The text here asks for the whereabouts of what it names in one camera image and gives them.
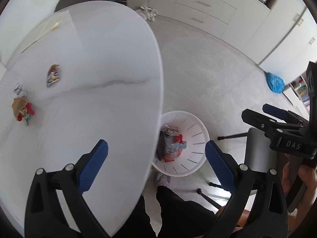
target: white table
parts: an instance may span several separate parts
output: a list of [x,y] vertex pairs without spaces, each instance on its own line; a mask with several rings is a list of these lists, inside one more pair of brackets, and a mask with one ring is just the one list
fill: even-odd
[[[43,24],[28,35],[0,82],[0,202],[23,228],[36,169],[61,170],[104,139],[108,157],[83,197],[113,235],[134,209],[154,156],[163,103],[159,47],[148,24],[120,4],[76,4],[46,22],[56,19],[58,29],[21,53]],[[60,80],[47,88],[52,64],[60,65]],[[35,111],[29,126],[12,113],[19,82]]]

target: black chair leg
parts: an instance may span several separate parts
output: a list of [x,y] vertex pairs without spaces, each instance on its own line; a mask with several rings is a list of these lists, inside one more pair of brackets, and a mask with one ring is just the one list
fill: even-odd
[[221,189],[223,189],[221,185],[219,185],[219,184],[215,184],[215,183],[213,183],[213,182],[210,182],[210,183],[209,183],[209,186],[212,186],[212,187],[217,187],[217,188],[221,188]]
[[199,188],[196,190],[196,192],[202,196],[205,200],[207,200],[211,205],[213,205],[214,207],[216,207],[217,209],[222,208],[221,205],[219,205],[217,202],[215,202],[214,200],[212,200],[211,198],[209,198],[208,196],[206,196],[205,194],[202,193],[202,190]]
[[238,134],[229,135],[229,136],[219,136],[218,140],[226,140],[226,139],[246,137],[247,135],[248,135],[247,132],[243,132],[243,133],[238,133]]

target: finger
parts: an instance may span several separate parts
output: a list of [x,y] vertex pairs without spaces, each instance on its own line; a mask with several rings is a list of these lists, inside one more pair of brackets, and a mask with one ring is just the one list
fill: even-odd
[[302,165],[298,170],[298,176],[306,184],[307,189],[317,189],[317,174],[315,169]]
[[298,170],[298,175],[302,181],[306,184],[307,190],[303,196],[303,206],[310,207],[317,196],[317,174],[316,171],[306,165],[302,165]]
[[287,163],[283,168],[282,188],[284,193],[289,192],[291,188],[291,184],[289,182],[289,163]]

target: white wall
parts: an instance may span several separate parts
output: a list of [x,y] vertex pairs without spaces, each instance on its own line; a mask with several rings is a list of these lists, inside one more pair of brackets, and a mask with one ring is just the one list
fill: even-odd
[[0,15],[0,60],[4,66],[25,36],[54,12],[58,1],[9,1]]

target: white cupboard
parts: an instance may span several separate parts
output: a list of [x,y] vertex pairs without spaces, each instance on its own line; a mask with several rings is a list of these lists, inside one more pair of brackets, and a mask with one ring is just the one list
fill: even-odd
[[277,0],[264,23],[241,51],[259,64],[288,34],[304,9],[303,0]]
[[287,84],[317,53],[317,25],[302,0],[149,0],[166,16],[210,33]]
[[315,60],[316,33],[317,24],[306,9],[293,30],[259,66],[282,78],[285,84],[291,82],[306,70],[309,60]]
[[220,39],[242,51],[269,13],[270,10],[257,0],[241,0]]
[[221,20],[178,3],[174,5],[173,19],[192,25],[218,38],[227,27],[227,24]]

